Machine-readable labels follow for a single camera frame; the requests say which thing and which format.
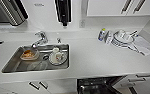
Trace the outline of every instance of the plate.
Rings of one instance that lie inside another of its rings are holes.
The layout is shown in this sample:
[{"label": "plate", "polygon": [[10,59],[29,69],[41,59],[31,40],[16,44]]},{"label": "plate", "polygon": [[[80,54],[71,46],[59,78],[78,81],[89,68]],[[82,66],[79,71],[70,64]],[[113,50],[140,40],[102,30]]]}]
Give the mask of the plate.
[{"label": "plate", "polygon": [[63,53],[63,58],[62,58],[62,60],[60,62],[56,60],[55,53],[51,53],[50,54],[49,61],[51,62],[51,64],[53,64],[53,65],[61,65],[67,60],[66,52],[61,52],[61,53]]},{"label": "plate", "polygon": [[114,34],[114,38],[111,43],[117,47],[127,48],[133,41],[134,41],[133,37],[131,37],[129,40],[125,40],[121,37],[117,37],[117,32],[116,32]]}]

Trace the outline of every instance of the bottle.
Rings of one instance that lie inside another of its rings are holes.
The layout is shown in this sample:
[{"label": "bottle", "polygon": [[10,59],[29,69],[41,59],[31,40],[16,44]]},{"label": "bottle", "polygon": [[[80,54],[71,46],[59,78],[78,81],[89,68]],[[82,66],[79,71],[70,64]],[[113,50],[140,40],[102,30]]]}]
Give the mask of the bottle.
[{"label": "bottle", "polygon": [[104,36],[105,36],[105,28],[103,28],[100,31],[99,36],[98,36],[98,40],[102,41],[104,39]]}]

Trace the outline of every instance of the food residue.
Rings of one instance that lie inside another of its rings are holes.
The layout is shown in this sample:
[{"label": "food residue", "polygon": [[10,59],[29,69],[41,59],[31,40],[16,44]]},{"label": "food residue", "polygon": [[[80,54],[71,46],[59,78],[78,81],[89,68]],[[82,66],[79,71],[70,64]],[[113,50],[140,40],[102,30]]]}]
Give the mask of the food residue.
[{"label": "food residue", "polygon": [[26,50],[24,53],[23,53],[23,55],[22,55],[22,57],[34,57],[34,53],[33,52],[31,52],[31,50]]}]

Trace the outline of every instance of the sink basin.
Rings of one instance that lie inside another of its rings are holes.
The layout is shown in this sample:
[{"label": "sink basin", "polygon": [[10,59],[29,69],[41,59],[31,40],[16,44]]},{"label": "sink basin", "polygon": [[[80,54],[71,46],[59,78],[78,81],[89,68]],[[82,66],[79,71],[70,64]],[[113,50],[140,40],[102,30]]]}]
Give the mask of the sink basin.
[{"label": "sink basin", "polygon": [[[66,59],[61,64],[53,64],[49,59],[54,47],[60,49],[61,52],[66,54]],[[44,71],[44,70],[57,70],[67,69],[69,67],[69,45],[45,45],[38,46],[36,49],[39,51],[39,57],[36,60],[22,60],[20,56],[24,51],[33,49],[31,46],[22,46],[17,49],[11,59],[3,68],[3,73],[11,72],[26,72],[26,71]]]}]

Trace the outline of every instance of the appliance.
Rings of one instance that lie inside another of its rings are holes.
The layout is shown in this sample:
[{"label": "appliance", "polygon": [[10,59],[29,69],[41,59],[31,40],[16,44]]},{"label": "appliance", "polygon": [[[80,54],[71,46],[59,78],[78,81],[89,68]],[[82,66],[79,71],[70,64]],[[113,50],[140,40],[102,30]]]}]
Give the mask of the appliance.
[{"label": "appliance", "polygon": [[112,86],[121,80],[122,76],[77,79],[78,94],[122,94]]},{"label": "appliance", "polygon": [[0,23],[18,26],[28,18],[20,0],[0,0]]},{"label": "appliance", "polygon": [[67,26],[67,23],[71,22],[71,0],[55,0],[55,4],[58,21]]}]

